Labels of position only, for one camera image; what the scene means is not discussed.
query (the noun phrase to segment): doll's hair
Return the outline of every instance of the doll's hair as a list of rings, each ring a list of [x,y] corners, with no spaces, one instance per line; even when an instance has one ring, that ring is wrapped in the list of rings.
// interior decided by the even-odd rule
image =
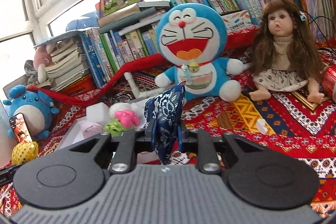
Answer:
[[[293,21],[293,41],[287,49],[291,69],[295,70],[304,80],[314,78],[320,80],[320,71],[323,68],[318,49],[314,43],[310,29],[300,18],[297,5],[289,0],[270,0],[263,9],[261,28],[252,44],[251,73],[258,75],[271,68],[278,53],[273,44],[274,36],[268,29],[268,15],[279,10],[285,10]]]

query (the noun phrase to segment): black circular cover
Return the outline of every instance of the black circular cover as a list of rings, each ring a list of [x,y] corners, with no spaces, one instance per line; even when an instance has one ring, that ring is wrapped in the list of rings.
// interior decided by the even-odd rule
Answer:
[[[95,196],[104,184],[104,174],[83,153],[53,153],[20,167],[13,184],[22,204],[63,209]]]
[[[241,199],[270,210],[309,204],[318,188],[316,172],[299,160],[277,154],[246,154],[230,170],[228,183]]]

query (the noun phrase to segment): doraemon's nose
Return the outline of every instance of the doraemon's nose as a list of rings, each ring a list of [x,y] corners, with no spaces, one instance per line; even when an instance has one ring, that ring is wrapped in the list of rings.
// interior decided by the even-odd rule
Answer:
[[[185,27],[185,21],[181,20],[179,23],[178,23],[178,26],[180,28],[184,28]]]

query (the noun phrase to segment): yellow bell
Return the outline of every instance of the yellow bell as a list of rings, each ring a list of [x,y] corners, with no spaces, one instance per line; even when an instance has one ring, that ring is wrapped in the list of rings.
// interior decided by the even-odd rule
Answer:
[[[12,152],[12,165],[19,165],[34,160],[39,153],[37,142],[18,143]]]
[[[200,70],[199,64],[194,61],[189,64],[188,68],[191,72],[198,72]]]

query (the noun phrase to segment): white box with pencil pattern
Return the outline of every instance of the white box with pencil pattern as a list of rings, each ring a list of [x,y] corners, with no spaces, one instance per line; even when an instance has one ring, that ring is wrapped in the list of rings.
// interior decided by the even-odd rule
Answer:
[[[222,16],[227,33],[239,31],[253,26],[247,10]]]

